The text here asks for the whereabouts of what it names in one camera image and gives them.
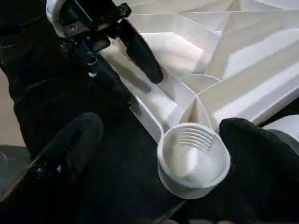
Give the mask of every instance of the plastic cup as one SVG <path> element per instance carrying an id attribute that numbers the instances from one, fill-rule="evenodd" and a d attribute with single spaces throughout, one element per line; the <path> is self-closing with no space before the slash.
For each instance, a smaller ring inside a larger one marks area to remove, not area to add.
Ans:
<path id="1" fill-rule="evenodd" d="M 228 174 L 230 156 L 221 138 L 196 123 L 171 128 L 157 149 L 162 184 L 174 195 L 197 199 L 208 194 Z"/>

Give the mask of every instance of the white molded plastic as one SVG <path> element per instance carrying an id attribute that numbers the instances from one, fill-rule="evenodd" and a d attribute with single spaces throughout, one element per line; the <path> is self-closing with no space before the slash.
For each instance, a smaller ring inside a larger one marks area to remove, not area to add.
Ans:
<path id="1" fill-rule="evenodd" d="M 101 54 L 136 96 L 131 110 L 157 143 L 180 123 L 216 132 L 230 117 L 258 125 L 298 97 L 299 1 L 130 1 L 129 20 L 164 81 L 151 83 L 117 40 Z"/>
<path id="2" fill-rule="evenodd" d="M 263 127 L 288 144 L 299 156 L 299 115 L 283 117 Z"/>
<path id="3" fill-rule="evenodd" d="M 159 176 L 174 195 L 197 199 L 208 194 L 227 175 L 230 156 L 211 129 L 179 124 L 166 132 L 157 150 Z"/>

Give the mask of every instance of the cup rim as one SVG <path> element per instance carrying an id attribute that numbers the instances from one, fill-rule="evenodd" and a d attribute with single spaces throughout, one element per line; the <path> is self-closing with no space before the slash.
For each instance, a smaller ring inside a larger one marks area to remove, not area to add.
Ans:
<path id="1" fill-rule="evenodd" d="M 199 127 L 201 129 L 204 129 L 207 132 L 210 132 L 213 134 L 213 137 L 216 137 L 220 140 L 221 145 L 223 146 L 223 149 L 225 150 L 225 155 L 226 157 L 224 159 L 226 159 L 227 161 L 227 165 L 225 167 L 225 169 L 223 170 L 223 172 L 217 176 L 216 178 L 214 178 L 213 180 L 207 182 L 207 183 L 203 183 L 203 184 L 197 184 L 197 183 L 190 183 L 187 182 L 185 180 L 182 180 L 181 178 L 179 178 L 173 171 L 171 171 L 171 169 L 169 168 L 169 166 L 166 164 L 166 161 L 164 159 L 163 156 L 163 144 L 164 144 L 164 138 L 166 137 L 166 135 L 168 135 L 173 129 L 179 128 L 179 127 L 183 127 L 183 126 L 195 126 L 195 127 Z M 206 188 L 210 188 L 213 186 L 216 186 L 217 184 L 219 184 L 221 181 L 224 180 L 224 178 L 227 176 L 229 168 L 230 168 L 230 155 L 228 153 L 228 150 L 226 149 L 224 143 L 222 142 L 220 136 L 214 132 L 212 129 L 204 126 L 204 125 L 200 125 L 198 123 L 181 123 L 178 124 L 172 128 L 170 128 L 164 135 L 163 137 L 160 139 L 158 147 L 157 147 L 157 157 L 158 157 L 158 163 L 161 166 L 162 170 L 175 182 L 179 183 L 180 185 L 183 185 L 185 187 L 188 188 L 192 188 L 192 189 L 206 189 Z"/>

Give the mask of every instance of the white plastic tray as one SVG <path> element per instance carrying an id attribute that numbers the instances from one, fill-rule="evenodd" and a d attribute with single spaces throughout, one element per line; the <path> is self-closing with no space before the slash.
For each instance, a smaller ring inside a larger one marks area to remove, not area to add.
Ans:
<path id="1" fill-rule="evenodd" d="M 126 2 L 165 79 L 151 83 L 118 41 L 102 54 L 137 97 L 131 109 L 157 142 L 183 122 L 215 131 L 228 117 L 259 124 L 298 96 L 299 11 L 285 9 L 299 9 L 299 1 Z"/>

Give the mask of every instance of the white plastic cup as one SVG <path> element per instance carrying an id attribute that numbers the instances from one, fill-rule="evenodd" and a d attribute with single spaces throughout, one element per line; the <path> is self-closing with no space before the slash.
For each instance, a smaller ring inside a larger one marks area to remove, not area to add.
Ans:
<path id="1" fill-rule="evenodd" d="M 196 123 L 171 129 L 158 144 L 158 172 L 174 195 L 197 199 L 207 195 L 226 177 L 230 156 L 221 138 Z"/>
<path id="2" fill-rule="evenodd" d="M 299 155 L 299 115 L 291 115 L 276 120 L 263 129 L 275 134 Z"/>

